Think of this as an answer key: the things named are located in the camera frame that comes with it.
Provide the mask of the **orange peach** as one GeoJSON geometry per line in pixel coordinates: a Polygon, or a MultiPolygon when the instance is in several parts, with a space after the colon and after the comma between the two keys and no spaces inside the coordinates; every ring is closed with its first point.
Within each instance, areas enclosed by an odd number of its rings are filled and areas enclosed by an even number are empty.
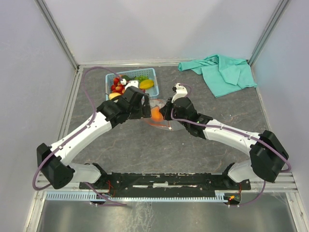
{"type": "Polygon", "coordinates": [[[161,122],[164,120],[163,115],[160,113],[159,107],[154,107],[151,109],[151,120],[155,122],[161,122]]]}

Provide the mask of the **clear orange zip bag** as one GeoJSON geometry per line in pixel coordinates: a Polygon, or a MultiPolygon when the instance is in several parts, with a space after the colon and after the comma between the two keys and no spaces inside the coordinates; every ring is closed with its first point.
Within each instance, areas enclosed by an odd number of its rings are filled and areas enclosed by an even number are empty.
{"type": "MultiPolygon", "coordinates": [[[[166,104],[165,100],[150,99],[151,109],[154,107],[159,107],[161,109],[165,106],[165,104],[166,104]]],[[[155,121],[152,121],[151,118],[144,118],[143,121],[150,126],[153,126],[155,128],[162,129],[162,130],[180,131],[180,130],[185,129],[185,127],[177,121],[167,121],[164,119],[161,122],[155,122],[155,121]]]]}

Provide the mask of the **yellow lemon fruit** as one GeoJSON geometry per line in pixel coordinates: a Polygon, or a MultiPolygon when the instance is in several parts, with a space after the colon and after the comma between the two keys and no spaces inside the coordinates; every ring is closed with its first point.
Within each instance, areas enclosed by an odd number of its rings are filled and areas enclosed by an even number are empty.
{"type": "Polygon", "coordinates": [[[113,92],[113,93],[109,94],[109,100],[112,100],[112,99],[114,99],[114,98],[116,98],[118,96],[121,96],[121,93],[113,92]]]}

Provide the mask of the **light blue plastic basket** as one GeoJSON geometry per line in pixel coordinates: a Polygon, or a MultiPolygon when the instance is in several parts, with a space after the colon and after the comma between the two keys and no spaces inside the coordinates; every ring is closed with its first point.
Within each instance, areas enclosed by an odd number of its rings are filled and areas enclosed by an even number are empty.
{"type": "MultiPolygon", "coordinates": [[[[153,68],[146,68],[146,69],[139,69],[139,70],[132,70],[132,71],[125,71],[125,72],[118,72],[120,75],[127,75],[129,78],[134,79],[136,76],[148,76],[149,79],[154,81],[154,86],[150,89],[146,89],[145,92],[149,94],[150,98],[157,98],[159,95],[159,87],[157,83],[157,78],[155,74],[155,70],[153,68]]],[[[109,99],[109,94],[111,93],[111,86],[113,84],[113,79],[116,76],[113,73],[107,74],[105,76],[105,99],[109,99]]]]}

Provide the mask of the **yellow mango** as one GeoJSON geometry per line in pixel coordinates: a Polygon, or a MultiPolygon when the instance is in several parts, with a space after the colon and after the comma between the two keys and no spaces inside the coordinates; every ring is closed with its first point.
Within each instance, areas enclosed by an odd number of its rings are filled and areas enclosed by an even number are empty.
{"type": "Polygon", "coordinates": [[[150,89],[154,86],[154,81],[151,79],[146,79],[140,82],[139,88],[140,89],[150,89]]]}

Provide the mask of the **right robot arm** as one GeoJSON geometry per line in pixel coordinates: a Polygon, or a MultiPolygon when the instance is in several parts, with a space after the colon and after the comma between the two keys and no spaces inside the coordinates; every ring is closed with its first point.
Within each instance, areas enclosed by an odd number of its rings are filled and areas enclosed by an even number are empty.
{"type": "Polygon", "coordinates": [[[286,150],[271,131],[256,133],[225,125],[198,113],[188,97],[168,99],[159,112],[166,121],[182,124],[194,137],[220,142],[249,156],[249,160],[232,164],[222,176],[222,185],[227,189],[255,177],[274,182],[278,174],[291,170],[286,150]]]}

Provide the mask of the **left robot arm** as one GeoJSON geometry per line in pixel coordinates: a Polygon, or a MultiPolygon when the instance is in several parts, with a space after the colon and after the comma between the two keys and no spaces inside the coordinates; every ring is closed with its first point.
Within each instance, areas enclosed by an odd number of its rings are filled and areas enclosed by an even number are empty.
{"type": "Polygon", "coordinates": [[[94,109],[92,116],[77,129],[59,141],[37,149],[36,173],[42,173],[48,180],[47,186],[54,189],[65,187],[72,180],[91,183],[103,188],[107,177],[95,164],[80,165],[72,160],[99,136],[129,119],[150,118],[150,98],[137,87],[128,87],[123,95],[102,102],[94,109]]]}

